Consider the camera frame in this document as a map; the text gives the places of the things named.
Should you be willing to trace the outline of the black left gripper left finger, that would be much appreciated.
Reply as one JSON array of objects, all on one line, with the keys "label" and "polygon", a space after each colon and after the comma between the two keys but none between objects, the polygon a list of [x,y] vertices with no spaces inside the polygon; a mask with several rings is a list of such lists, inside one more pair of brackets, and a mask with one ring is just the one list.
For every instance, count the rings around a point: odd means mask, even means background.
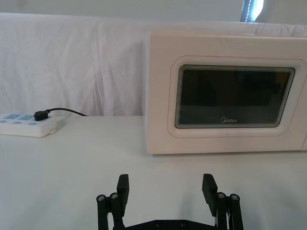
[{"label": "black left gripper left finger", "polygon": [[97,202],[97,221],[99,230],[108,230],[108,214],[113,217],[114,230],[124,230],[123,217],[129,196],[129,176],[121,174],[118,179],[117,191],[110,196],[98,195]]}]

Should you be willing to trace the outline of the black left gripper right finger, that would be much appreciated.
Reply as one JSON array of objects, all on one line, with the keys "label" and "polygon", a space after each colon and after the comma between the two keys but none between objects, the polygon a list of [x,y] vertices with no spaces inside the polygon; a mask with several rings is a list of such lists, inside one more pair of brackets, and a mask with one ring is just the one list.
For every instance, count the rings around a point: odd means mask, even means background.
[{"label": "black left gripper right finger", "polygon": [[223,192],[218,192],[217,184],[211,174],[203,175],[202,192],[211,215],[215,217],[217,230],[244,229],[239,195],[227,196]]}]

